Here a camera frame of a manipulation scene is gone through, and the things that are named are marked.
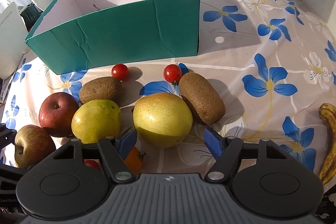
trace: orange fruit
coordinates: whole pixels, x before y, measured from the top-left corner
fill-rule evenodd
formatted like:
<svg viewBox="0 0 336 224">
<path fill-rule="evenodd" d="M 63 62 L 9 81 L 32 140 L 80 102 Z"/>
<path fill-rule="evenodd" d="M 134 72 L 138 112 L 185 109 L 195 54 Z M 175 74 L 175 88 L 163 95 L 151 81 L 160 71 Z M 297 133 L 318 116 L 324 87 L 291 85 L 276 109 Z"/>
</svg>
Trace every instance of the orange fruit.
<svg viewBox="0 0 336 224">
<path fill-rule="evenodd" d="M 134 146 L 127 158 L 124 160 L 126 166 L 134 175 L 139 175 L 142 169 L 142 160 L 144 155 L 141 155 L 139 150 Z"/>
</svg>

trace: yellow-green fruit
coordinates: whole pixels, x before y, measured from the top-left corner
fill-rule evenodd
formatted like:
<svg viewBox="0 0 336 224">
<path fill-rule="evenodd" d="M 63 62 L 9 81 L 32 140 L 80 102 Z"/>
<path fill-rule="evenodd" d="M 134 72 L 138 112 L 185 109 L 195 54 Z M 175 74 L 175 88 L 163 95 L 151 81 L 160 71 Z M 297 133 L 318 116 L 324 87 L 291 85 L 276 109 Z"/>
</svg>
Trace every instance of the yellow-green fruit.
<svg viewBox="0 0 336 224">
<path fill-rule="evenodd" d="M 150 145 L 174 146 L 188 135 L 193 116 L 187 104 L 177 95 L 156 93 L 137 101 L 133 110 L 134 126 Z"/>
<path fill-rule="evenodd" d="M 82 143 L 95 143 L 106 136 L 116 137 L 120 131 L 120 112 L 113 101 L 89 101 L 73 116 L 72 132 Z"/>
</svg>

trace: banana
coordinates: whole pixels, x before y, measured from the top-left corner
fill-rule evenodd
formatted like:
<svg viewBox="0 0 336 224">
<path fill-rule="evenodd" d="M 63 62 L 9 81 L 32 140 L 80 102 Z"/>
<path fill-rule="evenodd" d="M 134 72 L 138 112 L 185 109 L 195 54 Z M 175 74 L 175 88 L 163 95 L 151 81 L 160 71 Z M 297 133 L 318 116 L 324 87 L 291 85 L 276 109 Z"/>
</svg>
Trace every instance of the banana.
<svg viewBox="0 0 336 224">
<path fill-rule="evenodd" d="M 336 107 L 323 103 L 319 113 L 328 130 L 328 149 L 318 174 L 323 184 L 326 184 L 336 174 Z"/>
</svg>

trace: cardboard box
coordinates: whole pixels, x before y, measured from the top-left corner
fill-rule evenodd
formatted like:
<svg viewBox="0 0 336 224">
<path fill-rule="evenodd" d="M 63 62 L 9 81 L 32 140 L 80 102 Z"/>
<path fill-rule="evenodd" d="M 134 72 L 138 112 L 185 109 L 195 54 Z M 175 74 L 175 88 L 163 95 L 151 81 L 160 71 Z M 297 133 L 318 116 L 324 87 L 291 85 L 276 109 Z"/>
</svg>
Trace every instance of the cardboard box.
<svg viewBox="0 0 336 224">
<path fill-rule="evenodd" d="M 194 56 L 200 0 L 53 0 L 26 43 L 56 74 Z"/>
</svg>

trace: kiwi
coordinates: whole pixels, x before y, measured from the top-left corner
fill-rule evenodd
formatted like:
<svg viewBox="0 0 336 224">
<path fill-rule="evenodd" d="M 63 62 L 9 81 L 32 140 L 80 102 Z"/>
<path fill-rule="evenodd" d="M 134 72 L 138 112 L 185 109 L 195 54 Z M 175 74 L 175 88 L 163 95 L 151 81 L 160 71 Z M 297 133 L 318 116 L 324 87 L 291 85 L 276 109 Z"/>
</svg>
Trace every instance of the kiwi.
<svg viewBox="0 0 336 224">
<path fill-rule="evenodd" d="M 87 82 L 79 91 L 79 99 L 85 104 L 92 100 L 118 99 L 121 93 L 121 82 L 115 77 L 107 76 Z"/>
<path fill-rule="evenodd" d="M 202 75 L 188 72 L 182 76 L 178 87 L 182 99 L 198 122 L 210 125 L 224 116 L 223 100 Z"/>
</svg>

